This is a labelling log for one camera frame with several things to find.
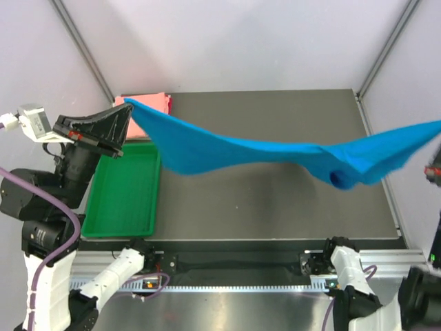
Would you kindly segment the blue t shirt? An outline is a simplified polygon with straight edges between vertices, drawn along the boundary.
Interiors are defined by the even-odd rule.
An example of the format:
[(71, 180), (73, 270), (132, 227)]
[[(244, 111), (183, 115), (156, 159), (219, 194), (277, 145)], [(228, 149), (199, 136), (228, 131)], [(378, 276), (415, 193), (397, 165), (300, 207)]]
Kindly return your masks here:
[(257, 141), (214, 134), (133, 99), (125, 102), (140, 110), (139, 121), (163, 165), (185, 176), (251, 163), (295, 163), (322, 182), (350, 190), (378, 183), (440, 135), (440, 122), (430, 121), (334, 145)]

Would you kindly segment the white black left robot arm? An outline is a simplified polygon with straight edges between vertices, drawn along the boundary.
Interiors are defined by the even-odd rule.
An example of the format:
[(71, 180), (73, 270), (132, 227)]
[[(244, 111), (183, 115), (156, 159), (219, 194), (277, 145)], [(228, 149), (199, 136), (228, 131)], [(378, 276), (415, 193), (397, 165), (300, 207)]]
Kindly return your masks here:
[(28, 273), (27, 312), (20, 330), (91, 330), (110, 298), (135, 274), (156, 267), (154, 248), (132, 239), (101, 273), (70, 288), (80, 244), (85, 191), (103, 156), (122, 156), (133, 106), (124, 103), (86, 117), (60, 116), (50, 124), (41, 106), (1, 116), (1, 128), (21, 128), (36, 143), (57, 143), (53, 172), (1, 171), (1, 212), (22, 222), (21, 249)]

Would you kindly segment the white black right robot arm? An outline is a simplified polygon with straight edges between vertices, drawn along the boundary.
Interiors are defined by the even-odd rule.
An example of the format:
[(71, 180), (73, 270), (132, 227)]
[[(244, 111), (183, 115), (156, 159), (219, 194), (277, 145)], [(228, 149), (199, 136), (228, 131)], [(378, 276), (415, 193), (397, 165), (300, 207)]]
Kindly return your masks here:
[(440, 329), (440, 276), (411, 267), (392, 301), (382, 305), (367, 282), (377, 267), (363, 269), (359, 250), (350, 240), (327, 239), (321, 258), (323, 268), (336, 273), (339, 283), (331, 290), (333, 301), (325, 313), (323, 330), (329, 315), (334, 330)]

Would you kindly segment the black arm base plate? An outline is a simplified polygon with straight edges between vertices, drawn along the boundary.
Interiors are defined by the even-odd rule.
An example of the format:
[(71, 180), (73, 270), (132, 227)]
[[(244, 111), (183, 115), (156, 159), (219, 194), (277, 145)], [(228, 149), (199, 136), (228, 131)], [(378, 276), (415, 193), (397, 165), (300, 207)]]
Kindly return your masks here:
[[(159, 254), (154, 260), (154, 271), (162, 271), (158, 264), (158, 258)], [(222, 262), (220, 265), (184, 263), (178, 272), (167, 274), (171, 276), (171, 286), (311, 285), (311, 278), (302, 270), (302, 264), (296, 265), (293, 262)]]

